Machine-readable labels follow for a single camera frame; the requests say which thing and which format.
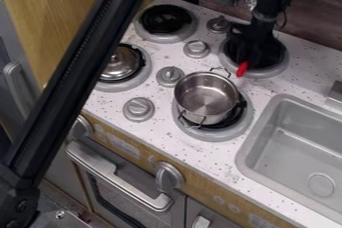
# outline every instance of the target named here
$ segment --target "small pot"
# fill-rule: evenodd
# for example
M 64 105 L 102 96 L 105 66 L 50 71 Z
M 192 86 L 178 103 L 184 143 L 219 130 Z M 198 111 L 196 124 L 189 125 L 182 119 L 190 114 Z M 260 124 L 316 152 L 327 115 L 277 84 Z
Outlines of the small pot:
M 213 72 L 195 72 L 185 76 L 177 83 L 174 94 L 180 118 L 199 126 L 223 121 L 239 99 L 236 86 L 228 78 Z

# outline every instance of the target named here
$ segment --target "speckled countertop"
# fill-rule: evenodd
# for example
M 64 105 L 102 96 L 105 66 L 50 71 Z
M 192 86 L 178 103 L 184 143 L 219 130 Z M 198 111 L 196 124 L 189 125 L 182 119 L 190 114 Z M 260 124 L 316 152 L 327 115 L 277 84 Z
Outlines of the speckled countertop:
M 176 4 L 192 10 L 199 19 L 199 28 L 205 28 L 209 19 L 219 15 L 215 11 L 179 0 L 157 0 L 155 3 Z M 138 37 L 131 25 L 123 42 L 143 47 L 150 54 L 153 61 L 152 75 L 141 86 L 126 92 L 103 93 L 94 90 L 84 109 L 113 127 L 139 138 L 149 147 L 204 173 L 218 184 L 263 206 L 296 226 L 341 228 L 342 226 L 334 221 L 248 179 L 235 165 L 236 153 L 273 96 L 291 94 L 323 106 L 333 82 L 342 80 L 341 52 L 293 36 L 276 34 L 288 47 L 291 56 L 289 67 L 285 72 L 271 79 L 237 79 L 234 76 L 231 78 L 238 88 L 248 95 L 254 108 L 252 125 L 242 136 L 233 140 L 208 143 L 183 133 L 172 118 L 173 89 L 158 85 L 155 79 L 158 70 L 165 66 L 181 66 L 186 74 L 220 66 L 217 53 L 225 36 L 215 35 L 204 29 L 197 31 L 186 40 L 201 38 L 210 45 L 212 53 L 204 59 L 196 60 L 184 55 L 184 42 L 166 45 L 150 43 Z M 143 123 L 133 123 L 124 117 L 122 108 L 134 97 L 147 97 L 154 102 L 156 113 L 152 119 Z M 110 141 L 111 135 L 103 135 L 102 138 Z

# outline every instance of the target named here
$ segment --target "pot lid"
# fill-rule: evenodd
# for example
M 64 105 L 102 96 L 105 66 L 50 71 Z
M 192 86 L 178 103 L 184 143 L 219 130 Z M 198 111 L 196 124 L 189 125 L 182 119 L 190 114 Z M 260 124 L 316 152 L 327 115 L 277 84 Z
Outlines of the pot lid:
M 142 54 L 138 49 L 120 45 L 111 57 L 100 79 L 117 81 L 133 75 L 140 68 L 141 58 Z

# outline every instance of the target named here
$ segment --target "gray knob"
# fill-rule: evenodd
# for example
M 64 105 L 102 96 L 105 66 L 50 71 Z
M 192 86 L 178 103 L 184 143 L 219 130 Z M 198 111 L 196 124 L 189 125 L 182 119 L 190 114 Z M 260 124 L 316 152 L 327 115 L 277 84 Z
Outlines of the gray knob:
M 133 122 L 147 121 L 153 117 L 155 107 L 151 100 L 137 97 L 129 100 L 123 107 L 125 117 Z
M 204 58 L 210 54 L 210 47 L 200 40 L 190 41 L 184 46 L 184 53 L 191 58 Z
M 157 188 L 161 192 L 170 193 L 184 184 L 182 173 L 166 162 L 158 162 L 156 174 Z
M 208 30 L 213 33 L 226 33 L 229 26 L 230 22 L 224 16 L 211 19 L 207 23 Z
M 210 221 L 203 216 L 196 217 L 194 223 L 192 224 L 192 228 L 209 228 Z
M 94 129 L 90 122 L 82 115 L 78 115 L 77 120 L 70 129 L 67 140 L 81 139 L 83 136 L 91 136 L 93 133 Z
M 157 73 L 157 82 L 164 87 L 171 88 L 174 87 L 184 75 L 184 72 L 175 66 L 164 67 Z

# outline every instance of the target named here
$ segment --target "sink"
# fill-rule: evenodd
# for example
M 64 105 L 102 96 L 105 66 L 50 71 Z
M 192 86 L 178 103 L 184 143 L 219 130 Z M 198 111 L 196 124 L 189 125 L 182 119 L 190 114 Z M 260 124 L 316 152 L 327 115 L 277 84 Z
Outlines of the sink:
M 342 116 L 278 95 L 236 164 L 248 178 L 342 224 Z

